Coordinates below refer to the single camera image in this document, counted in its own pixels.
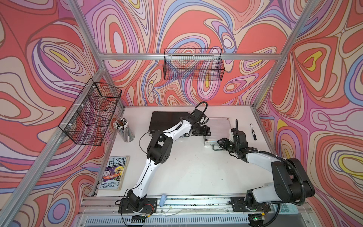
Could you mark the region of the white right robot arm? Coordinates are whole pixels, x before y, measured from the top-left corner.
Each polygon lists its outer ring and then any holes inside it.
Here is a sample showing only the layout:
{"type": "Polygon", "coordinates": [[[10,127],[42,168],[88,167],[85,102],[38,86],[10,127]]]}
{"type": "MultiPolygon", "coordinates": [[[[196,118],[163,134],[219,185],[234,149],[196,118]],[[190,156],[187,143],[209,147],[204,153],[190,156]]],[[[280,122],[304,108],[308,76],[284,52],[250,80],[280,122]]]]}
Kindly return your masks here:
{"type": "Polygon", "coordinates": [[[246,163],[257,165],[272,174],[273,181],[262,187],[250,189],[244,197],[232,197],[230,204],[234,209],[244,208],[257,211],[269,203],[291,203],[303,205],[306,198],[315,195],[302,163],[296,158],[285,159],[270,152],[249,147],[246,135],[239,130],[238,121],[231,129],[232,140],[222,138],[217,141],[219,147],[229,155],[246,163]]]}

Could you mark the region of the silver poker set case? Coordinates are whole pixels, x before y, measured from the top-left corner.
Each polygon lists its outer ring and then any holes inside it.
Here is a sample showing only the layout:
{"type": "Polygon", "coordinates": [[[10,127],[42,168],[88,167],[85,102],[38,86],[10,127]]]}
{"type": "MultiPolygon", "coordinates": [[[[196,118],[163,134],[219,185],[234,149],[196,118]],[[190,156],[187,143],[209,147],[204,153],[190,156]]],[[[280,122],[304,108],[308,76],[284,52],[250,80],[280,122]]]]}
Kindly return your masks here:
{"type": "Polygon", "coordinates": [[[231,124],[229,118],[216,117],[210,118],[206,126],[209,127],[211,135],[204,137],[204,147],[211,148],[215,151],[223,150],[218,145],[218,140],[229,138],[231,132],[231,124]]]}

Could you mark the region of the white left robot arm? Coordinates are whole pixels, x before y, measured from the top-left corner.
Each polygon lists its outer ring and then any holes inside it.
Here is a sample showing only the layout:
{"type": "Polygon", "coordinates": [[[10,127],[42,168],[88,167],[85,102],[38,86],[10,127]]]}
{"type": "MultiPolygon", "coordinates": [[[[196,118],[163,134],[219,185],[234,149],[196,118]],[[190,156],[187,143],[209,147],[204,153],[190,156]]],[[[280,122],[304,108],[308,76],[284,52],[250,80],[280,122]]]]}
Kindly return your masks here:
{"type": "Polygon", "coordinates": [[[210,136],[211,131],[206,123],[209,118],[205,111],[208,103],[198,103],[188,116],[181,117],[179,122],[167,130],[153,130],[151,141],[146,149],[147,160],[142,174],[133,188],[125,191],[119,200],[120,214],[156,212],[157,199],[147,199],[147,191],[156,170],[165,163],[171,154],[173,143],[185,134],[191,136],[210,136]]]}

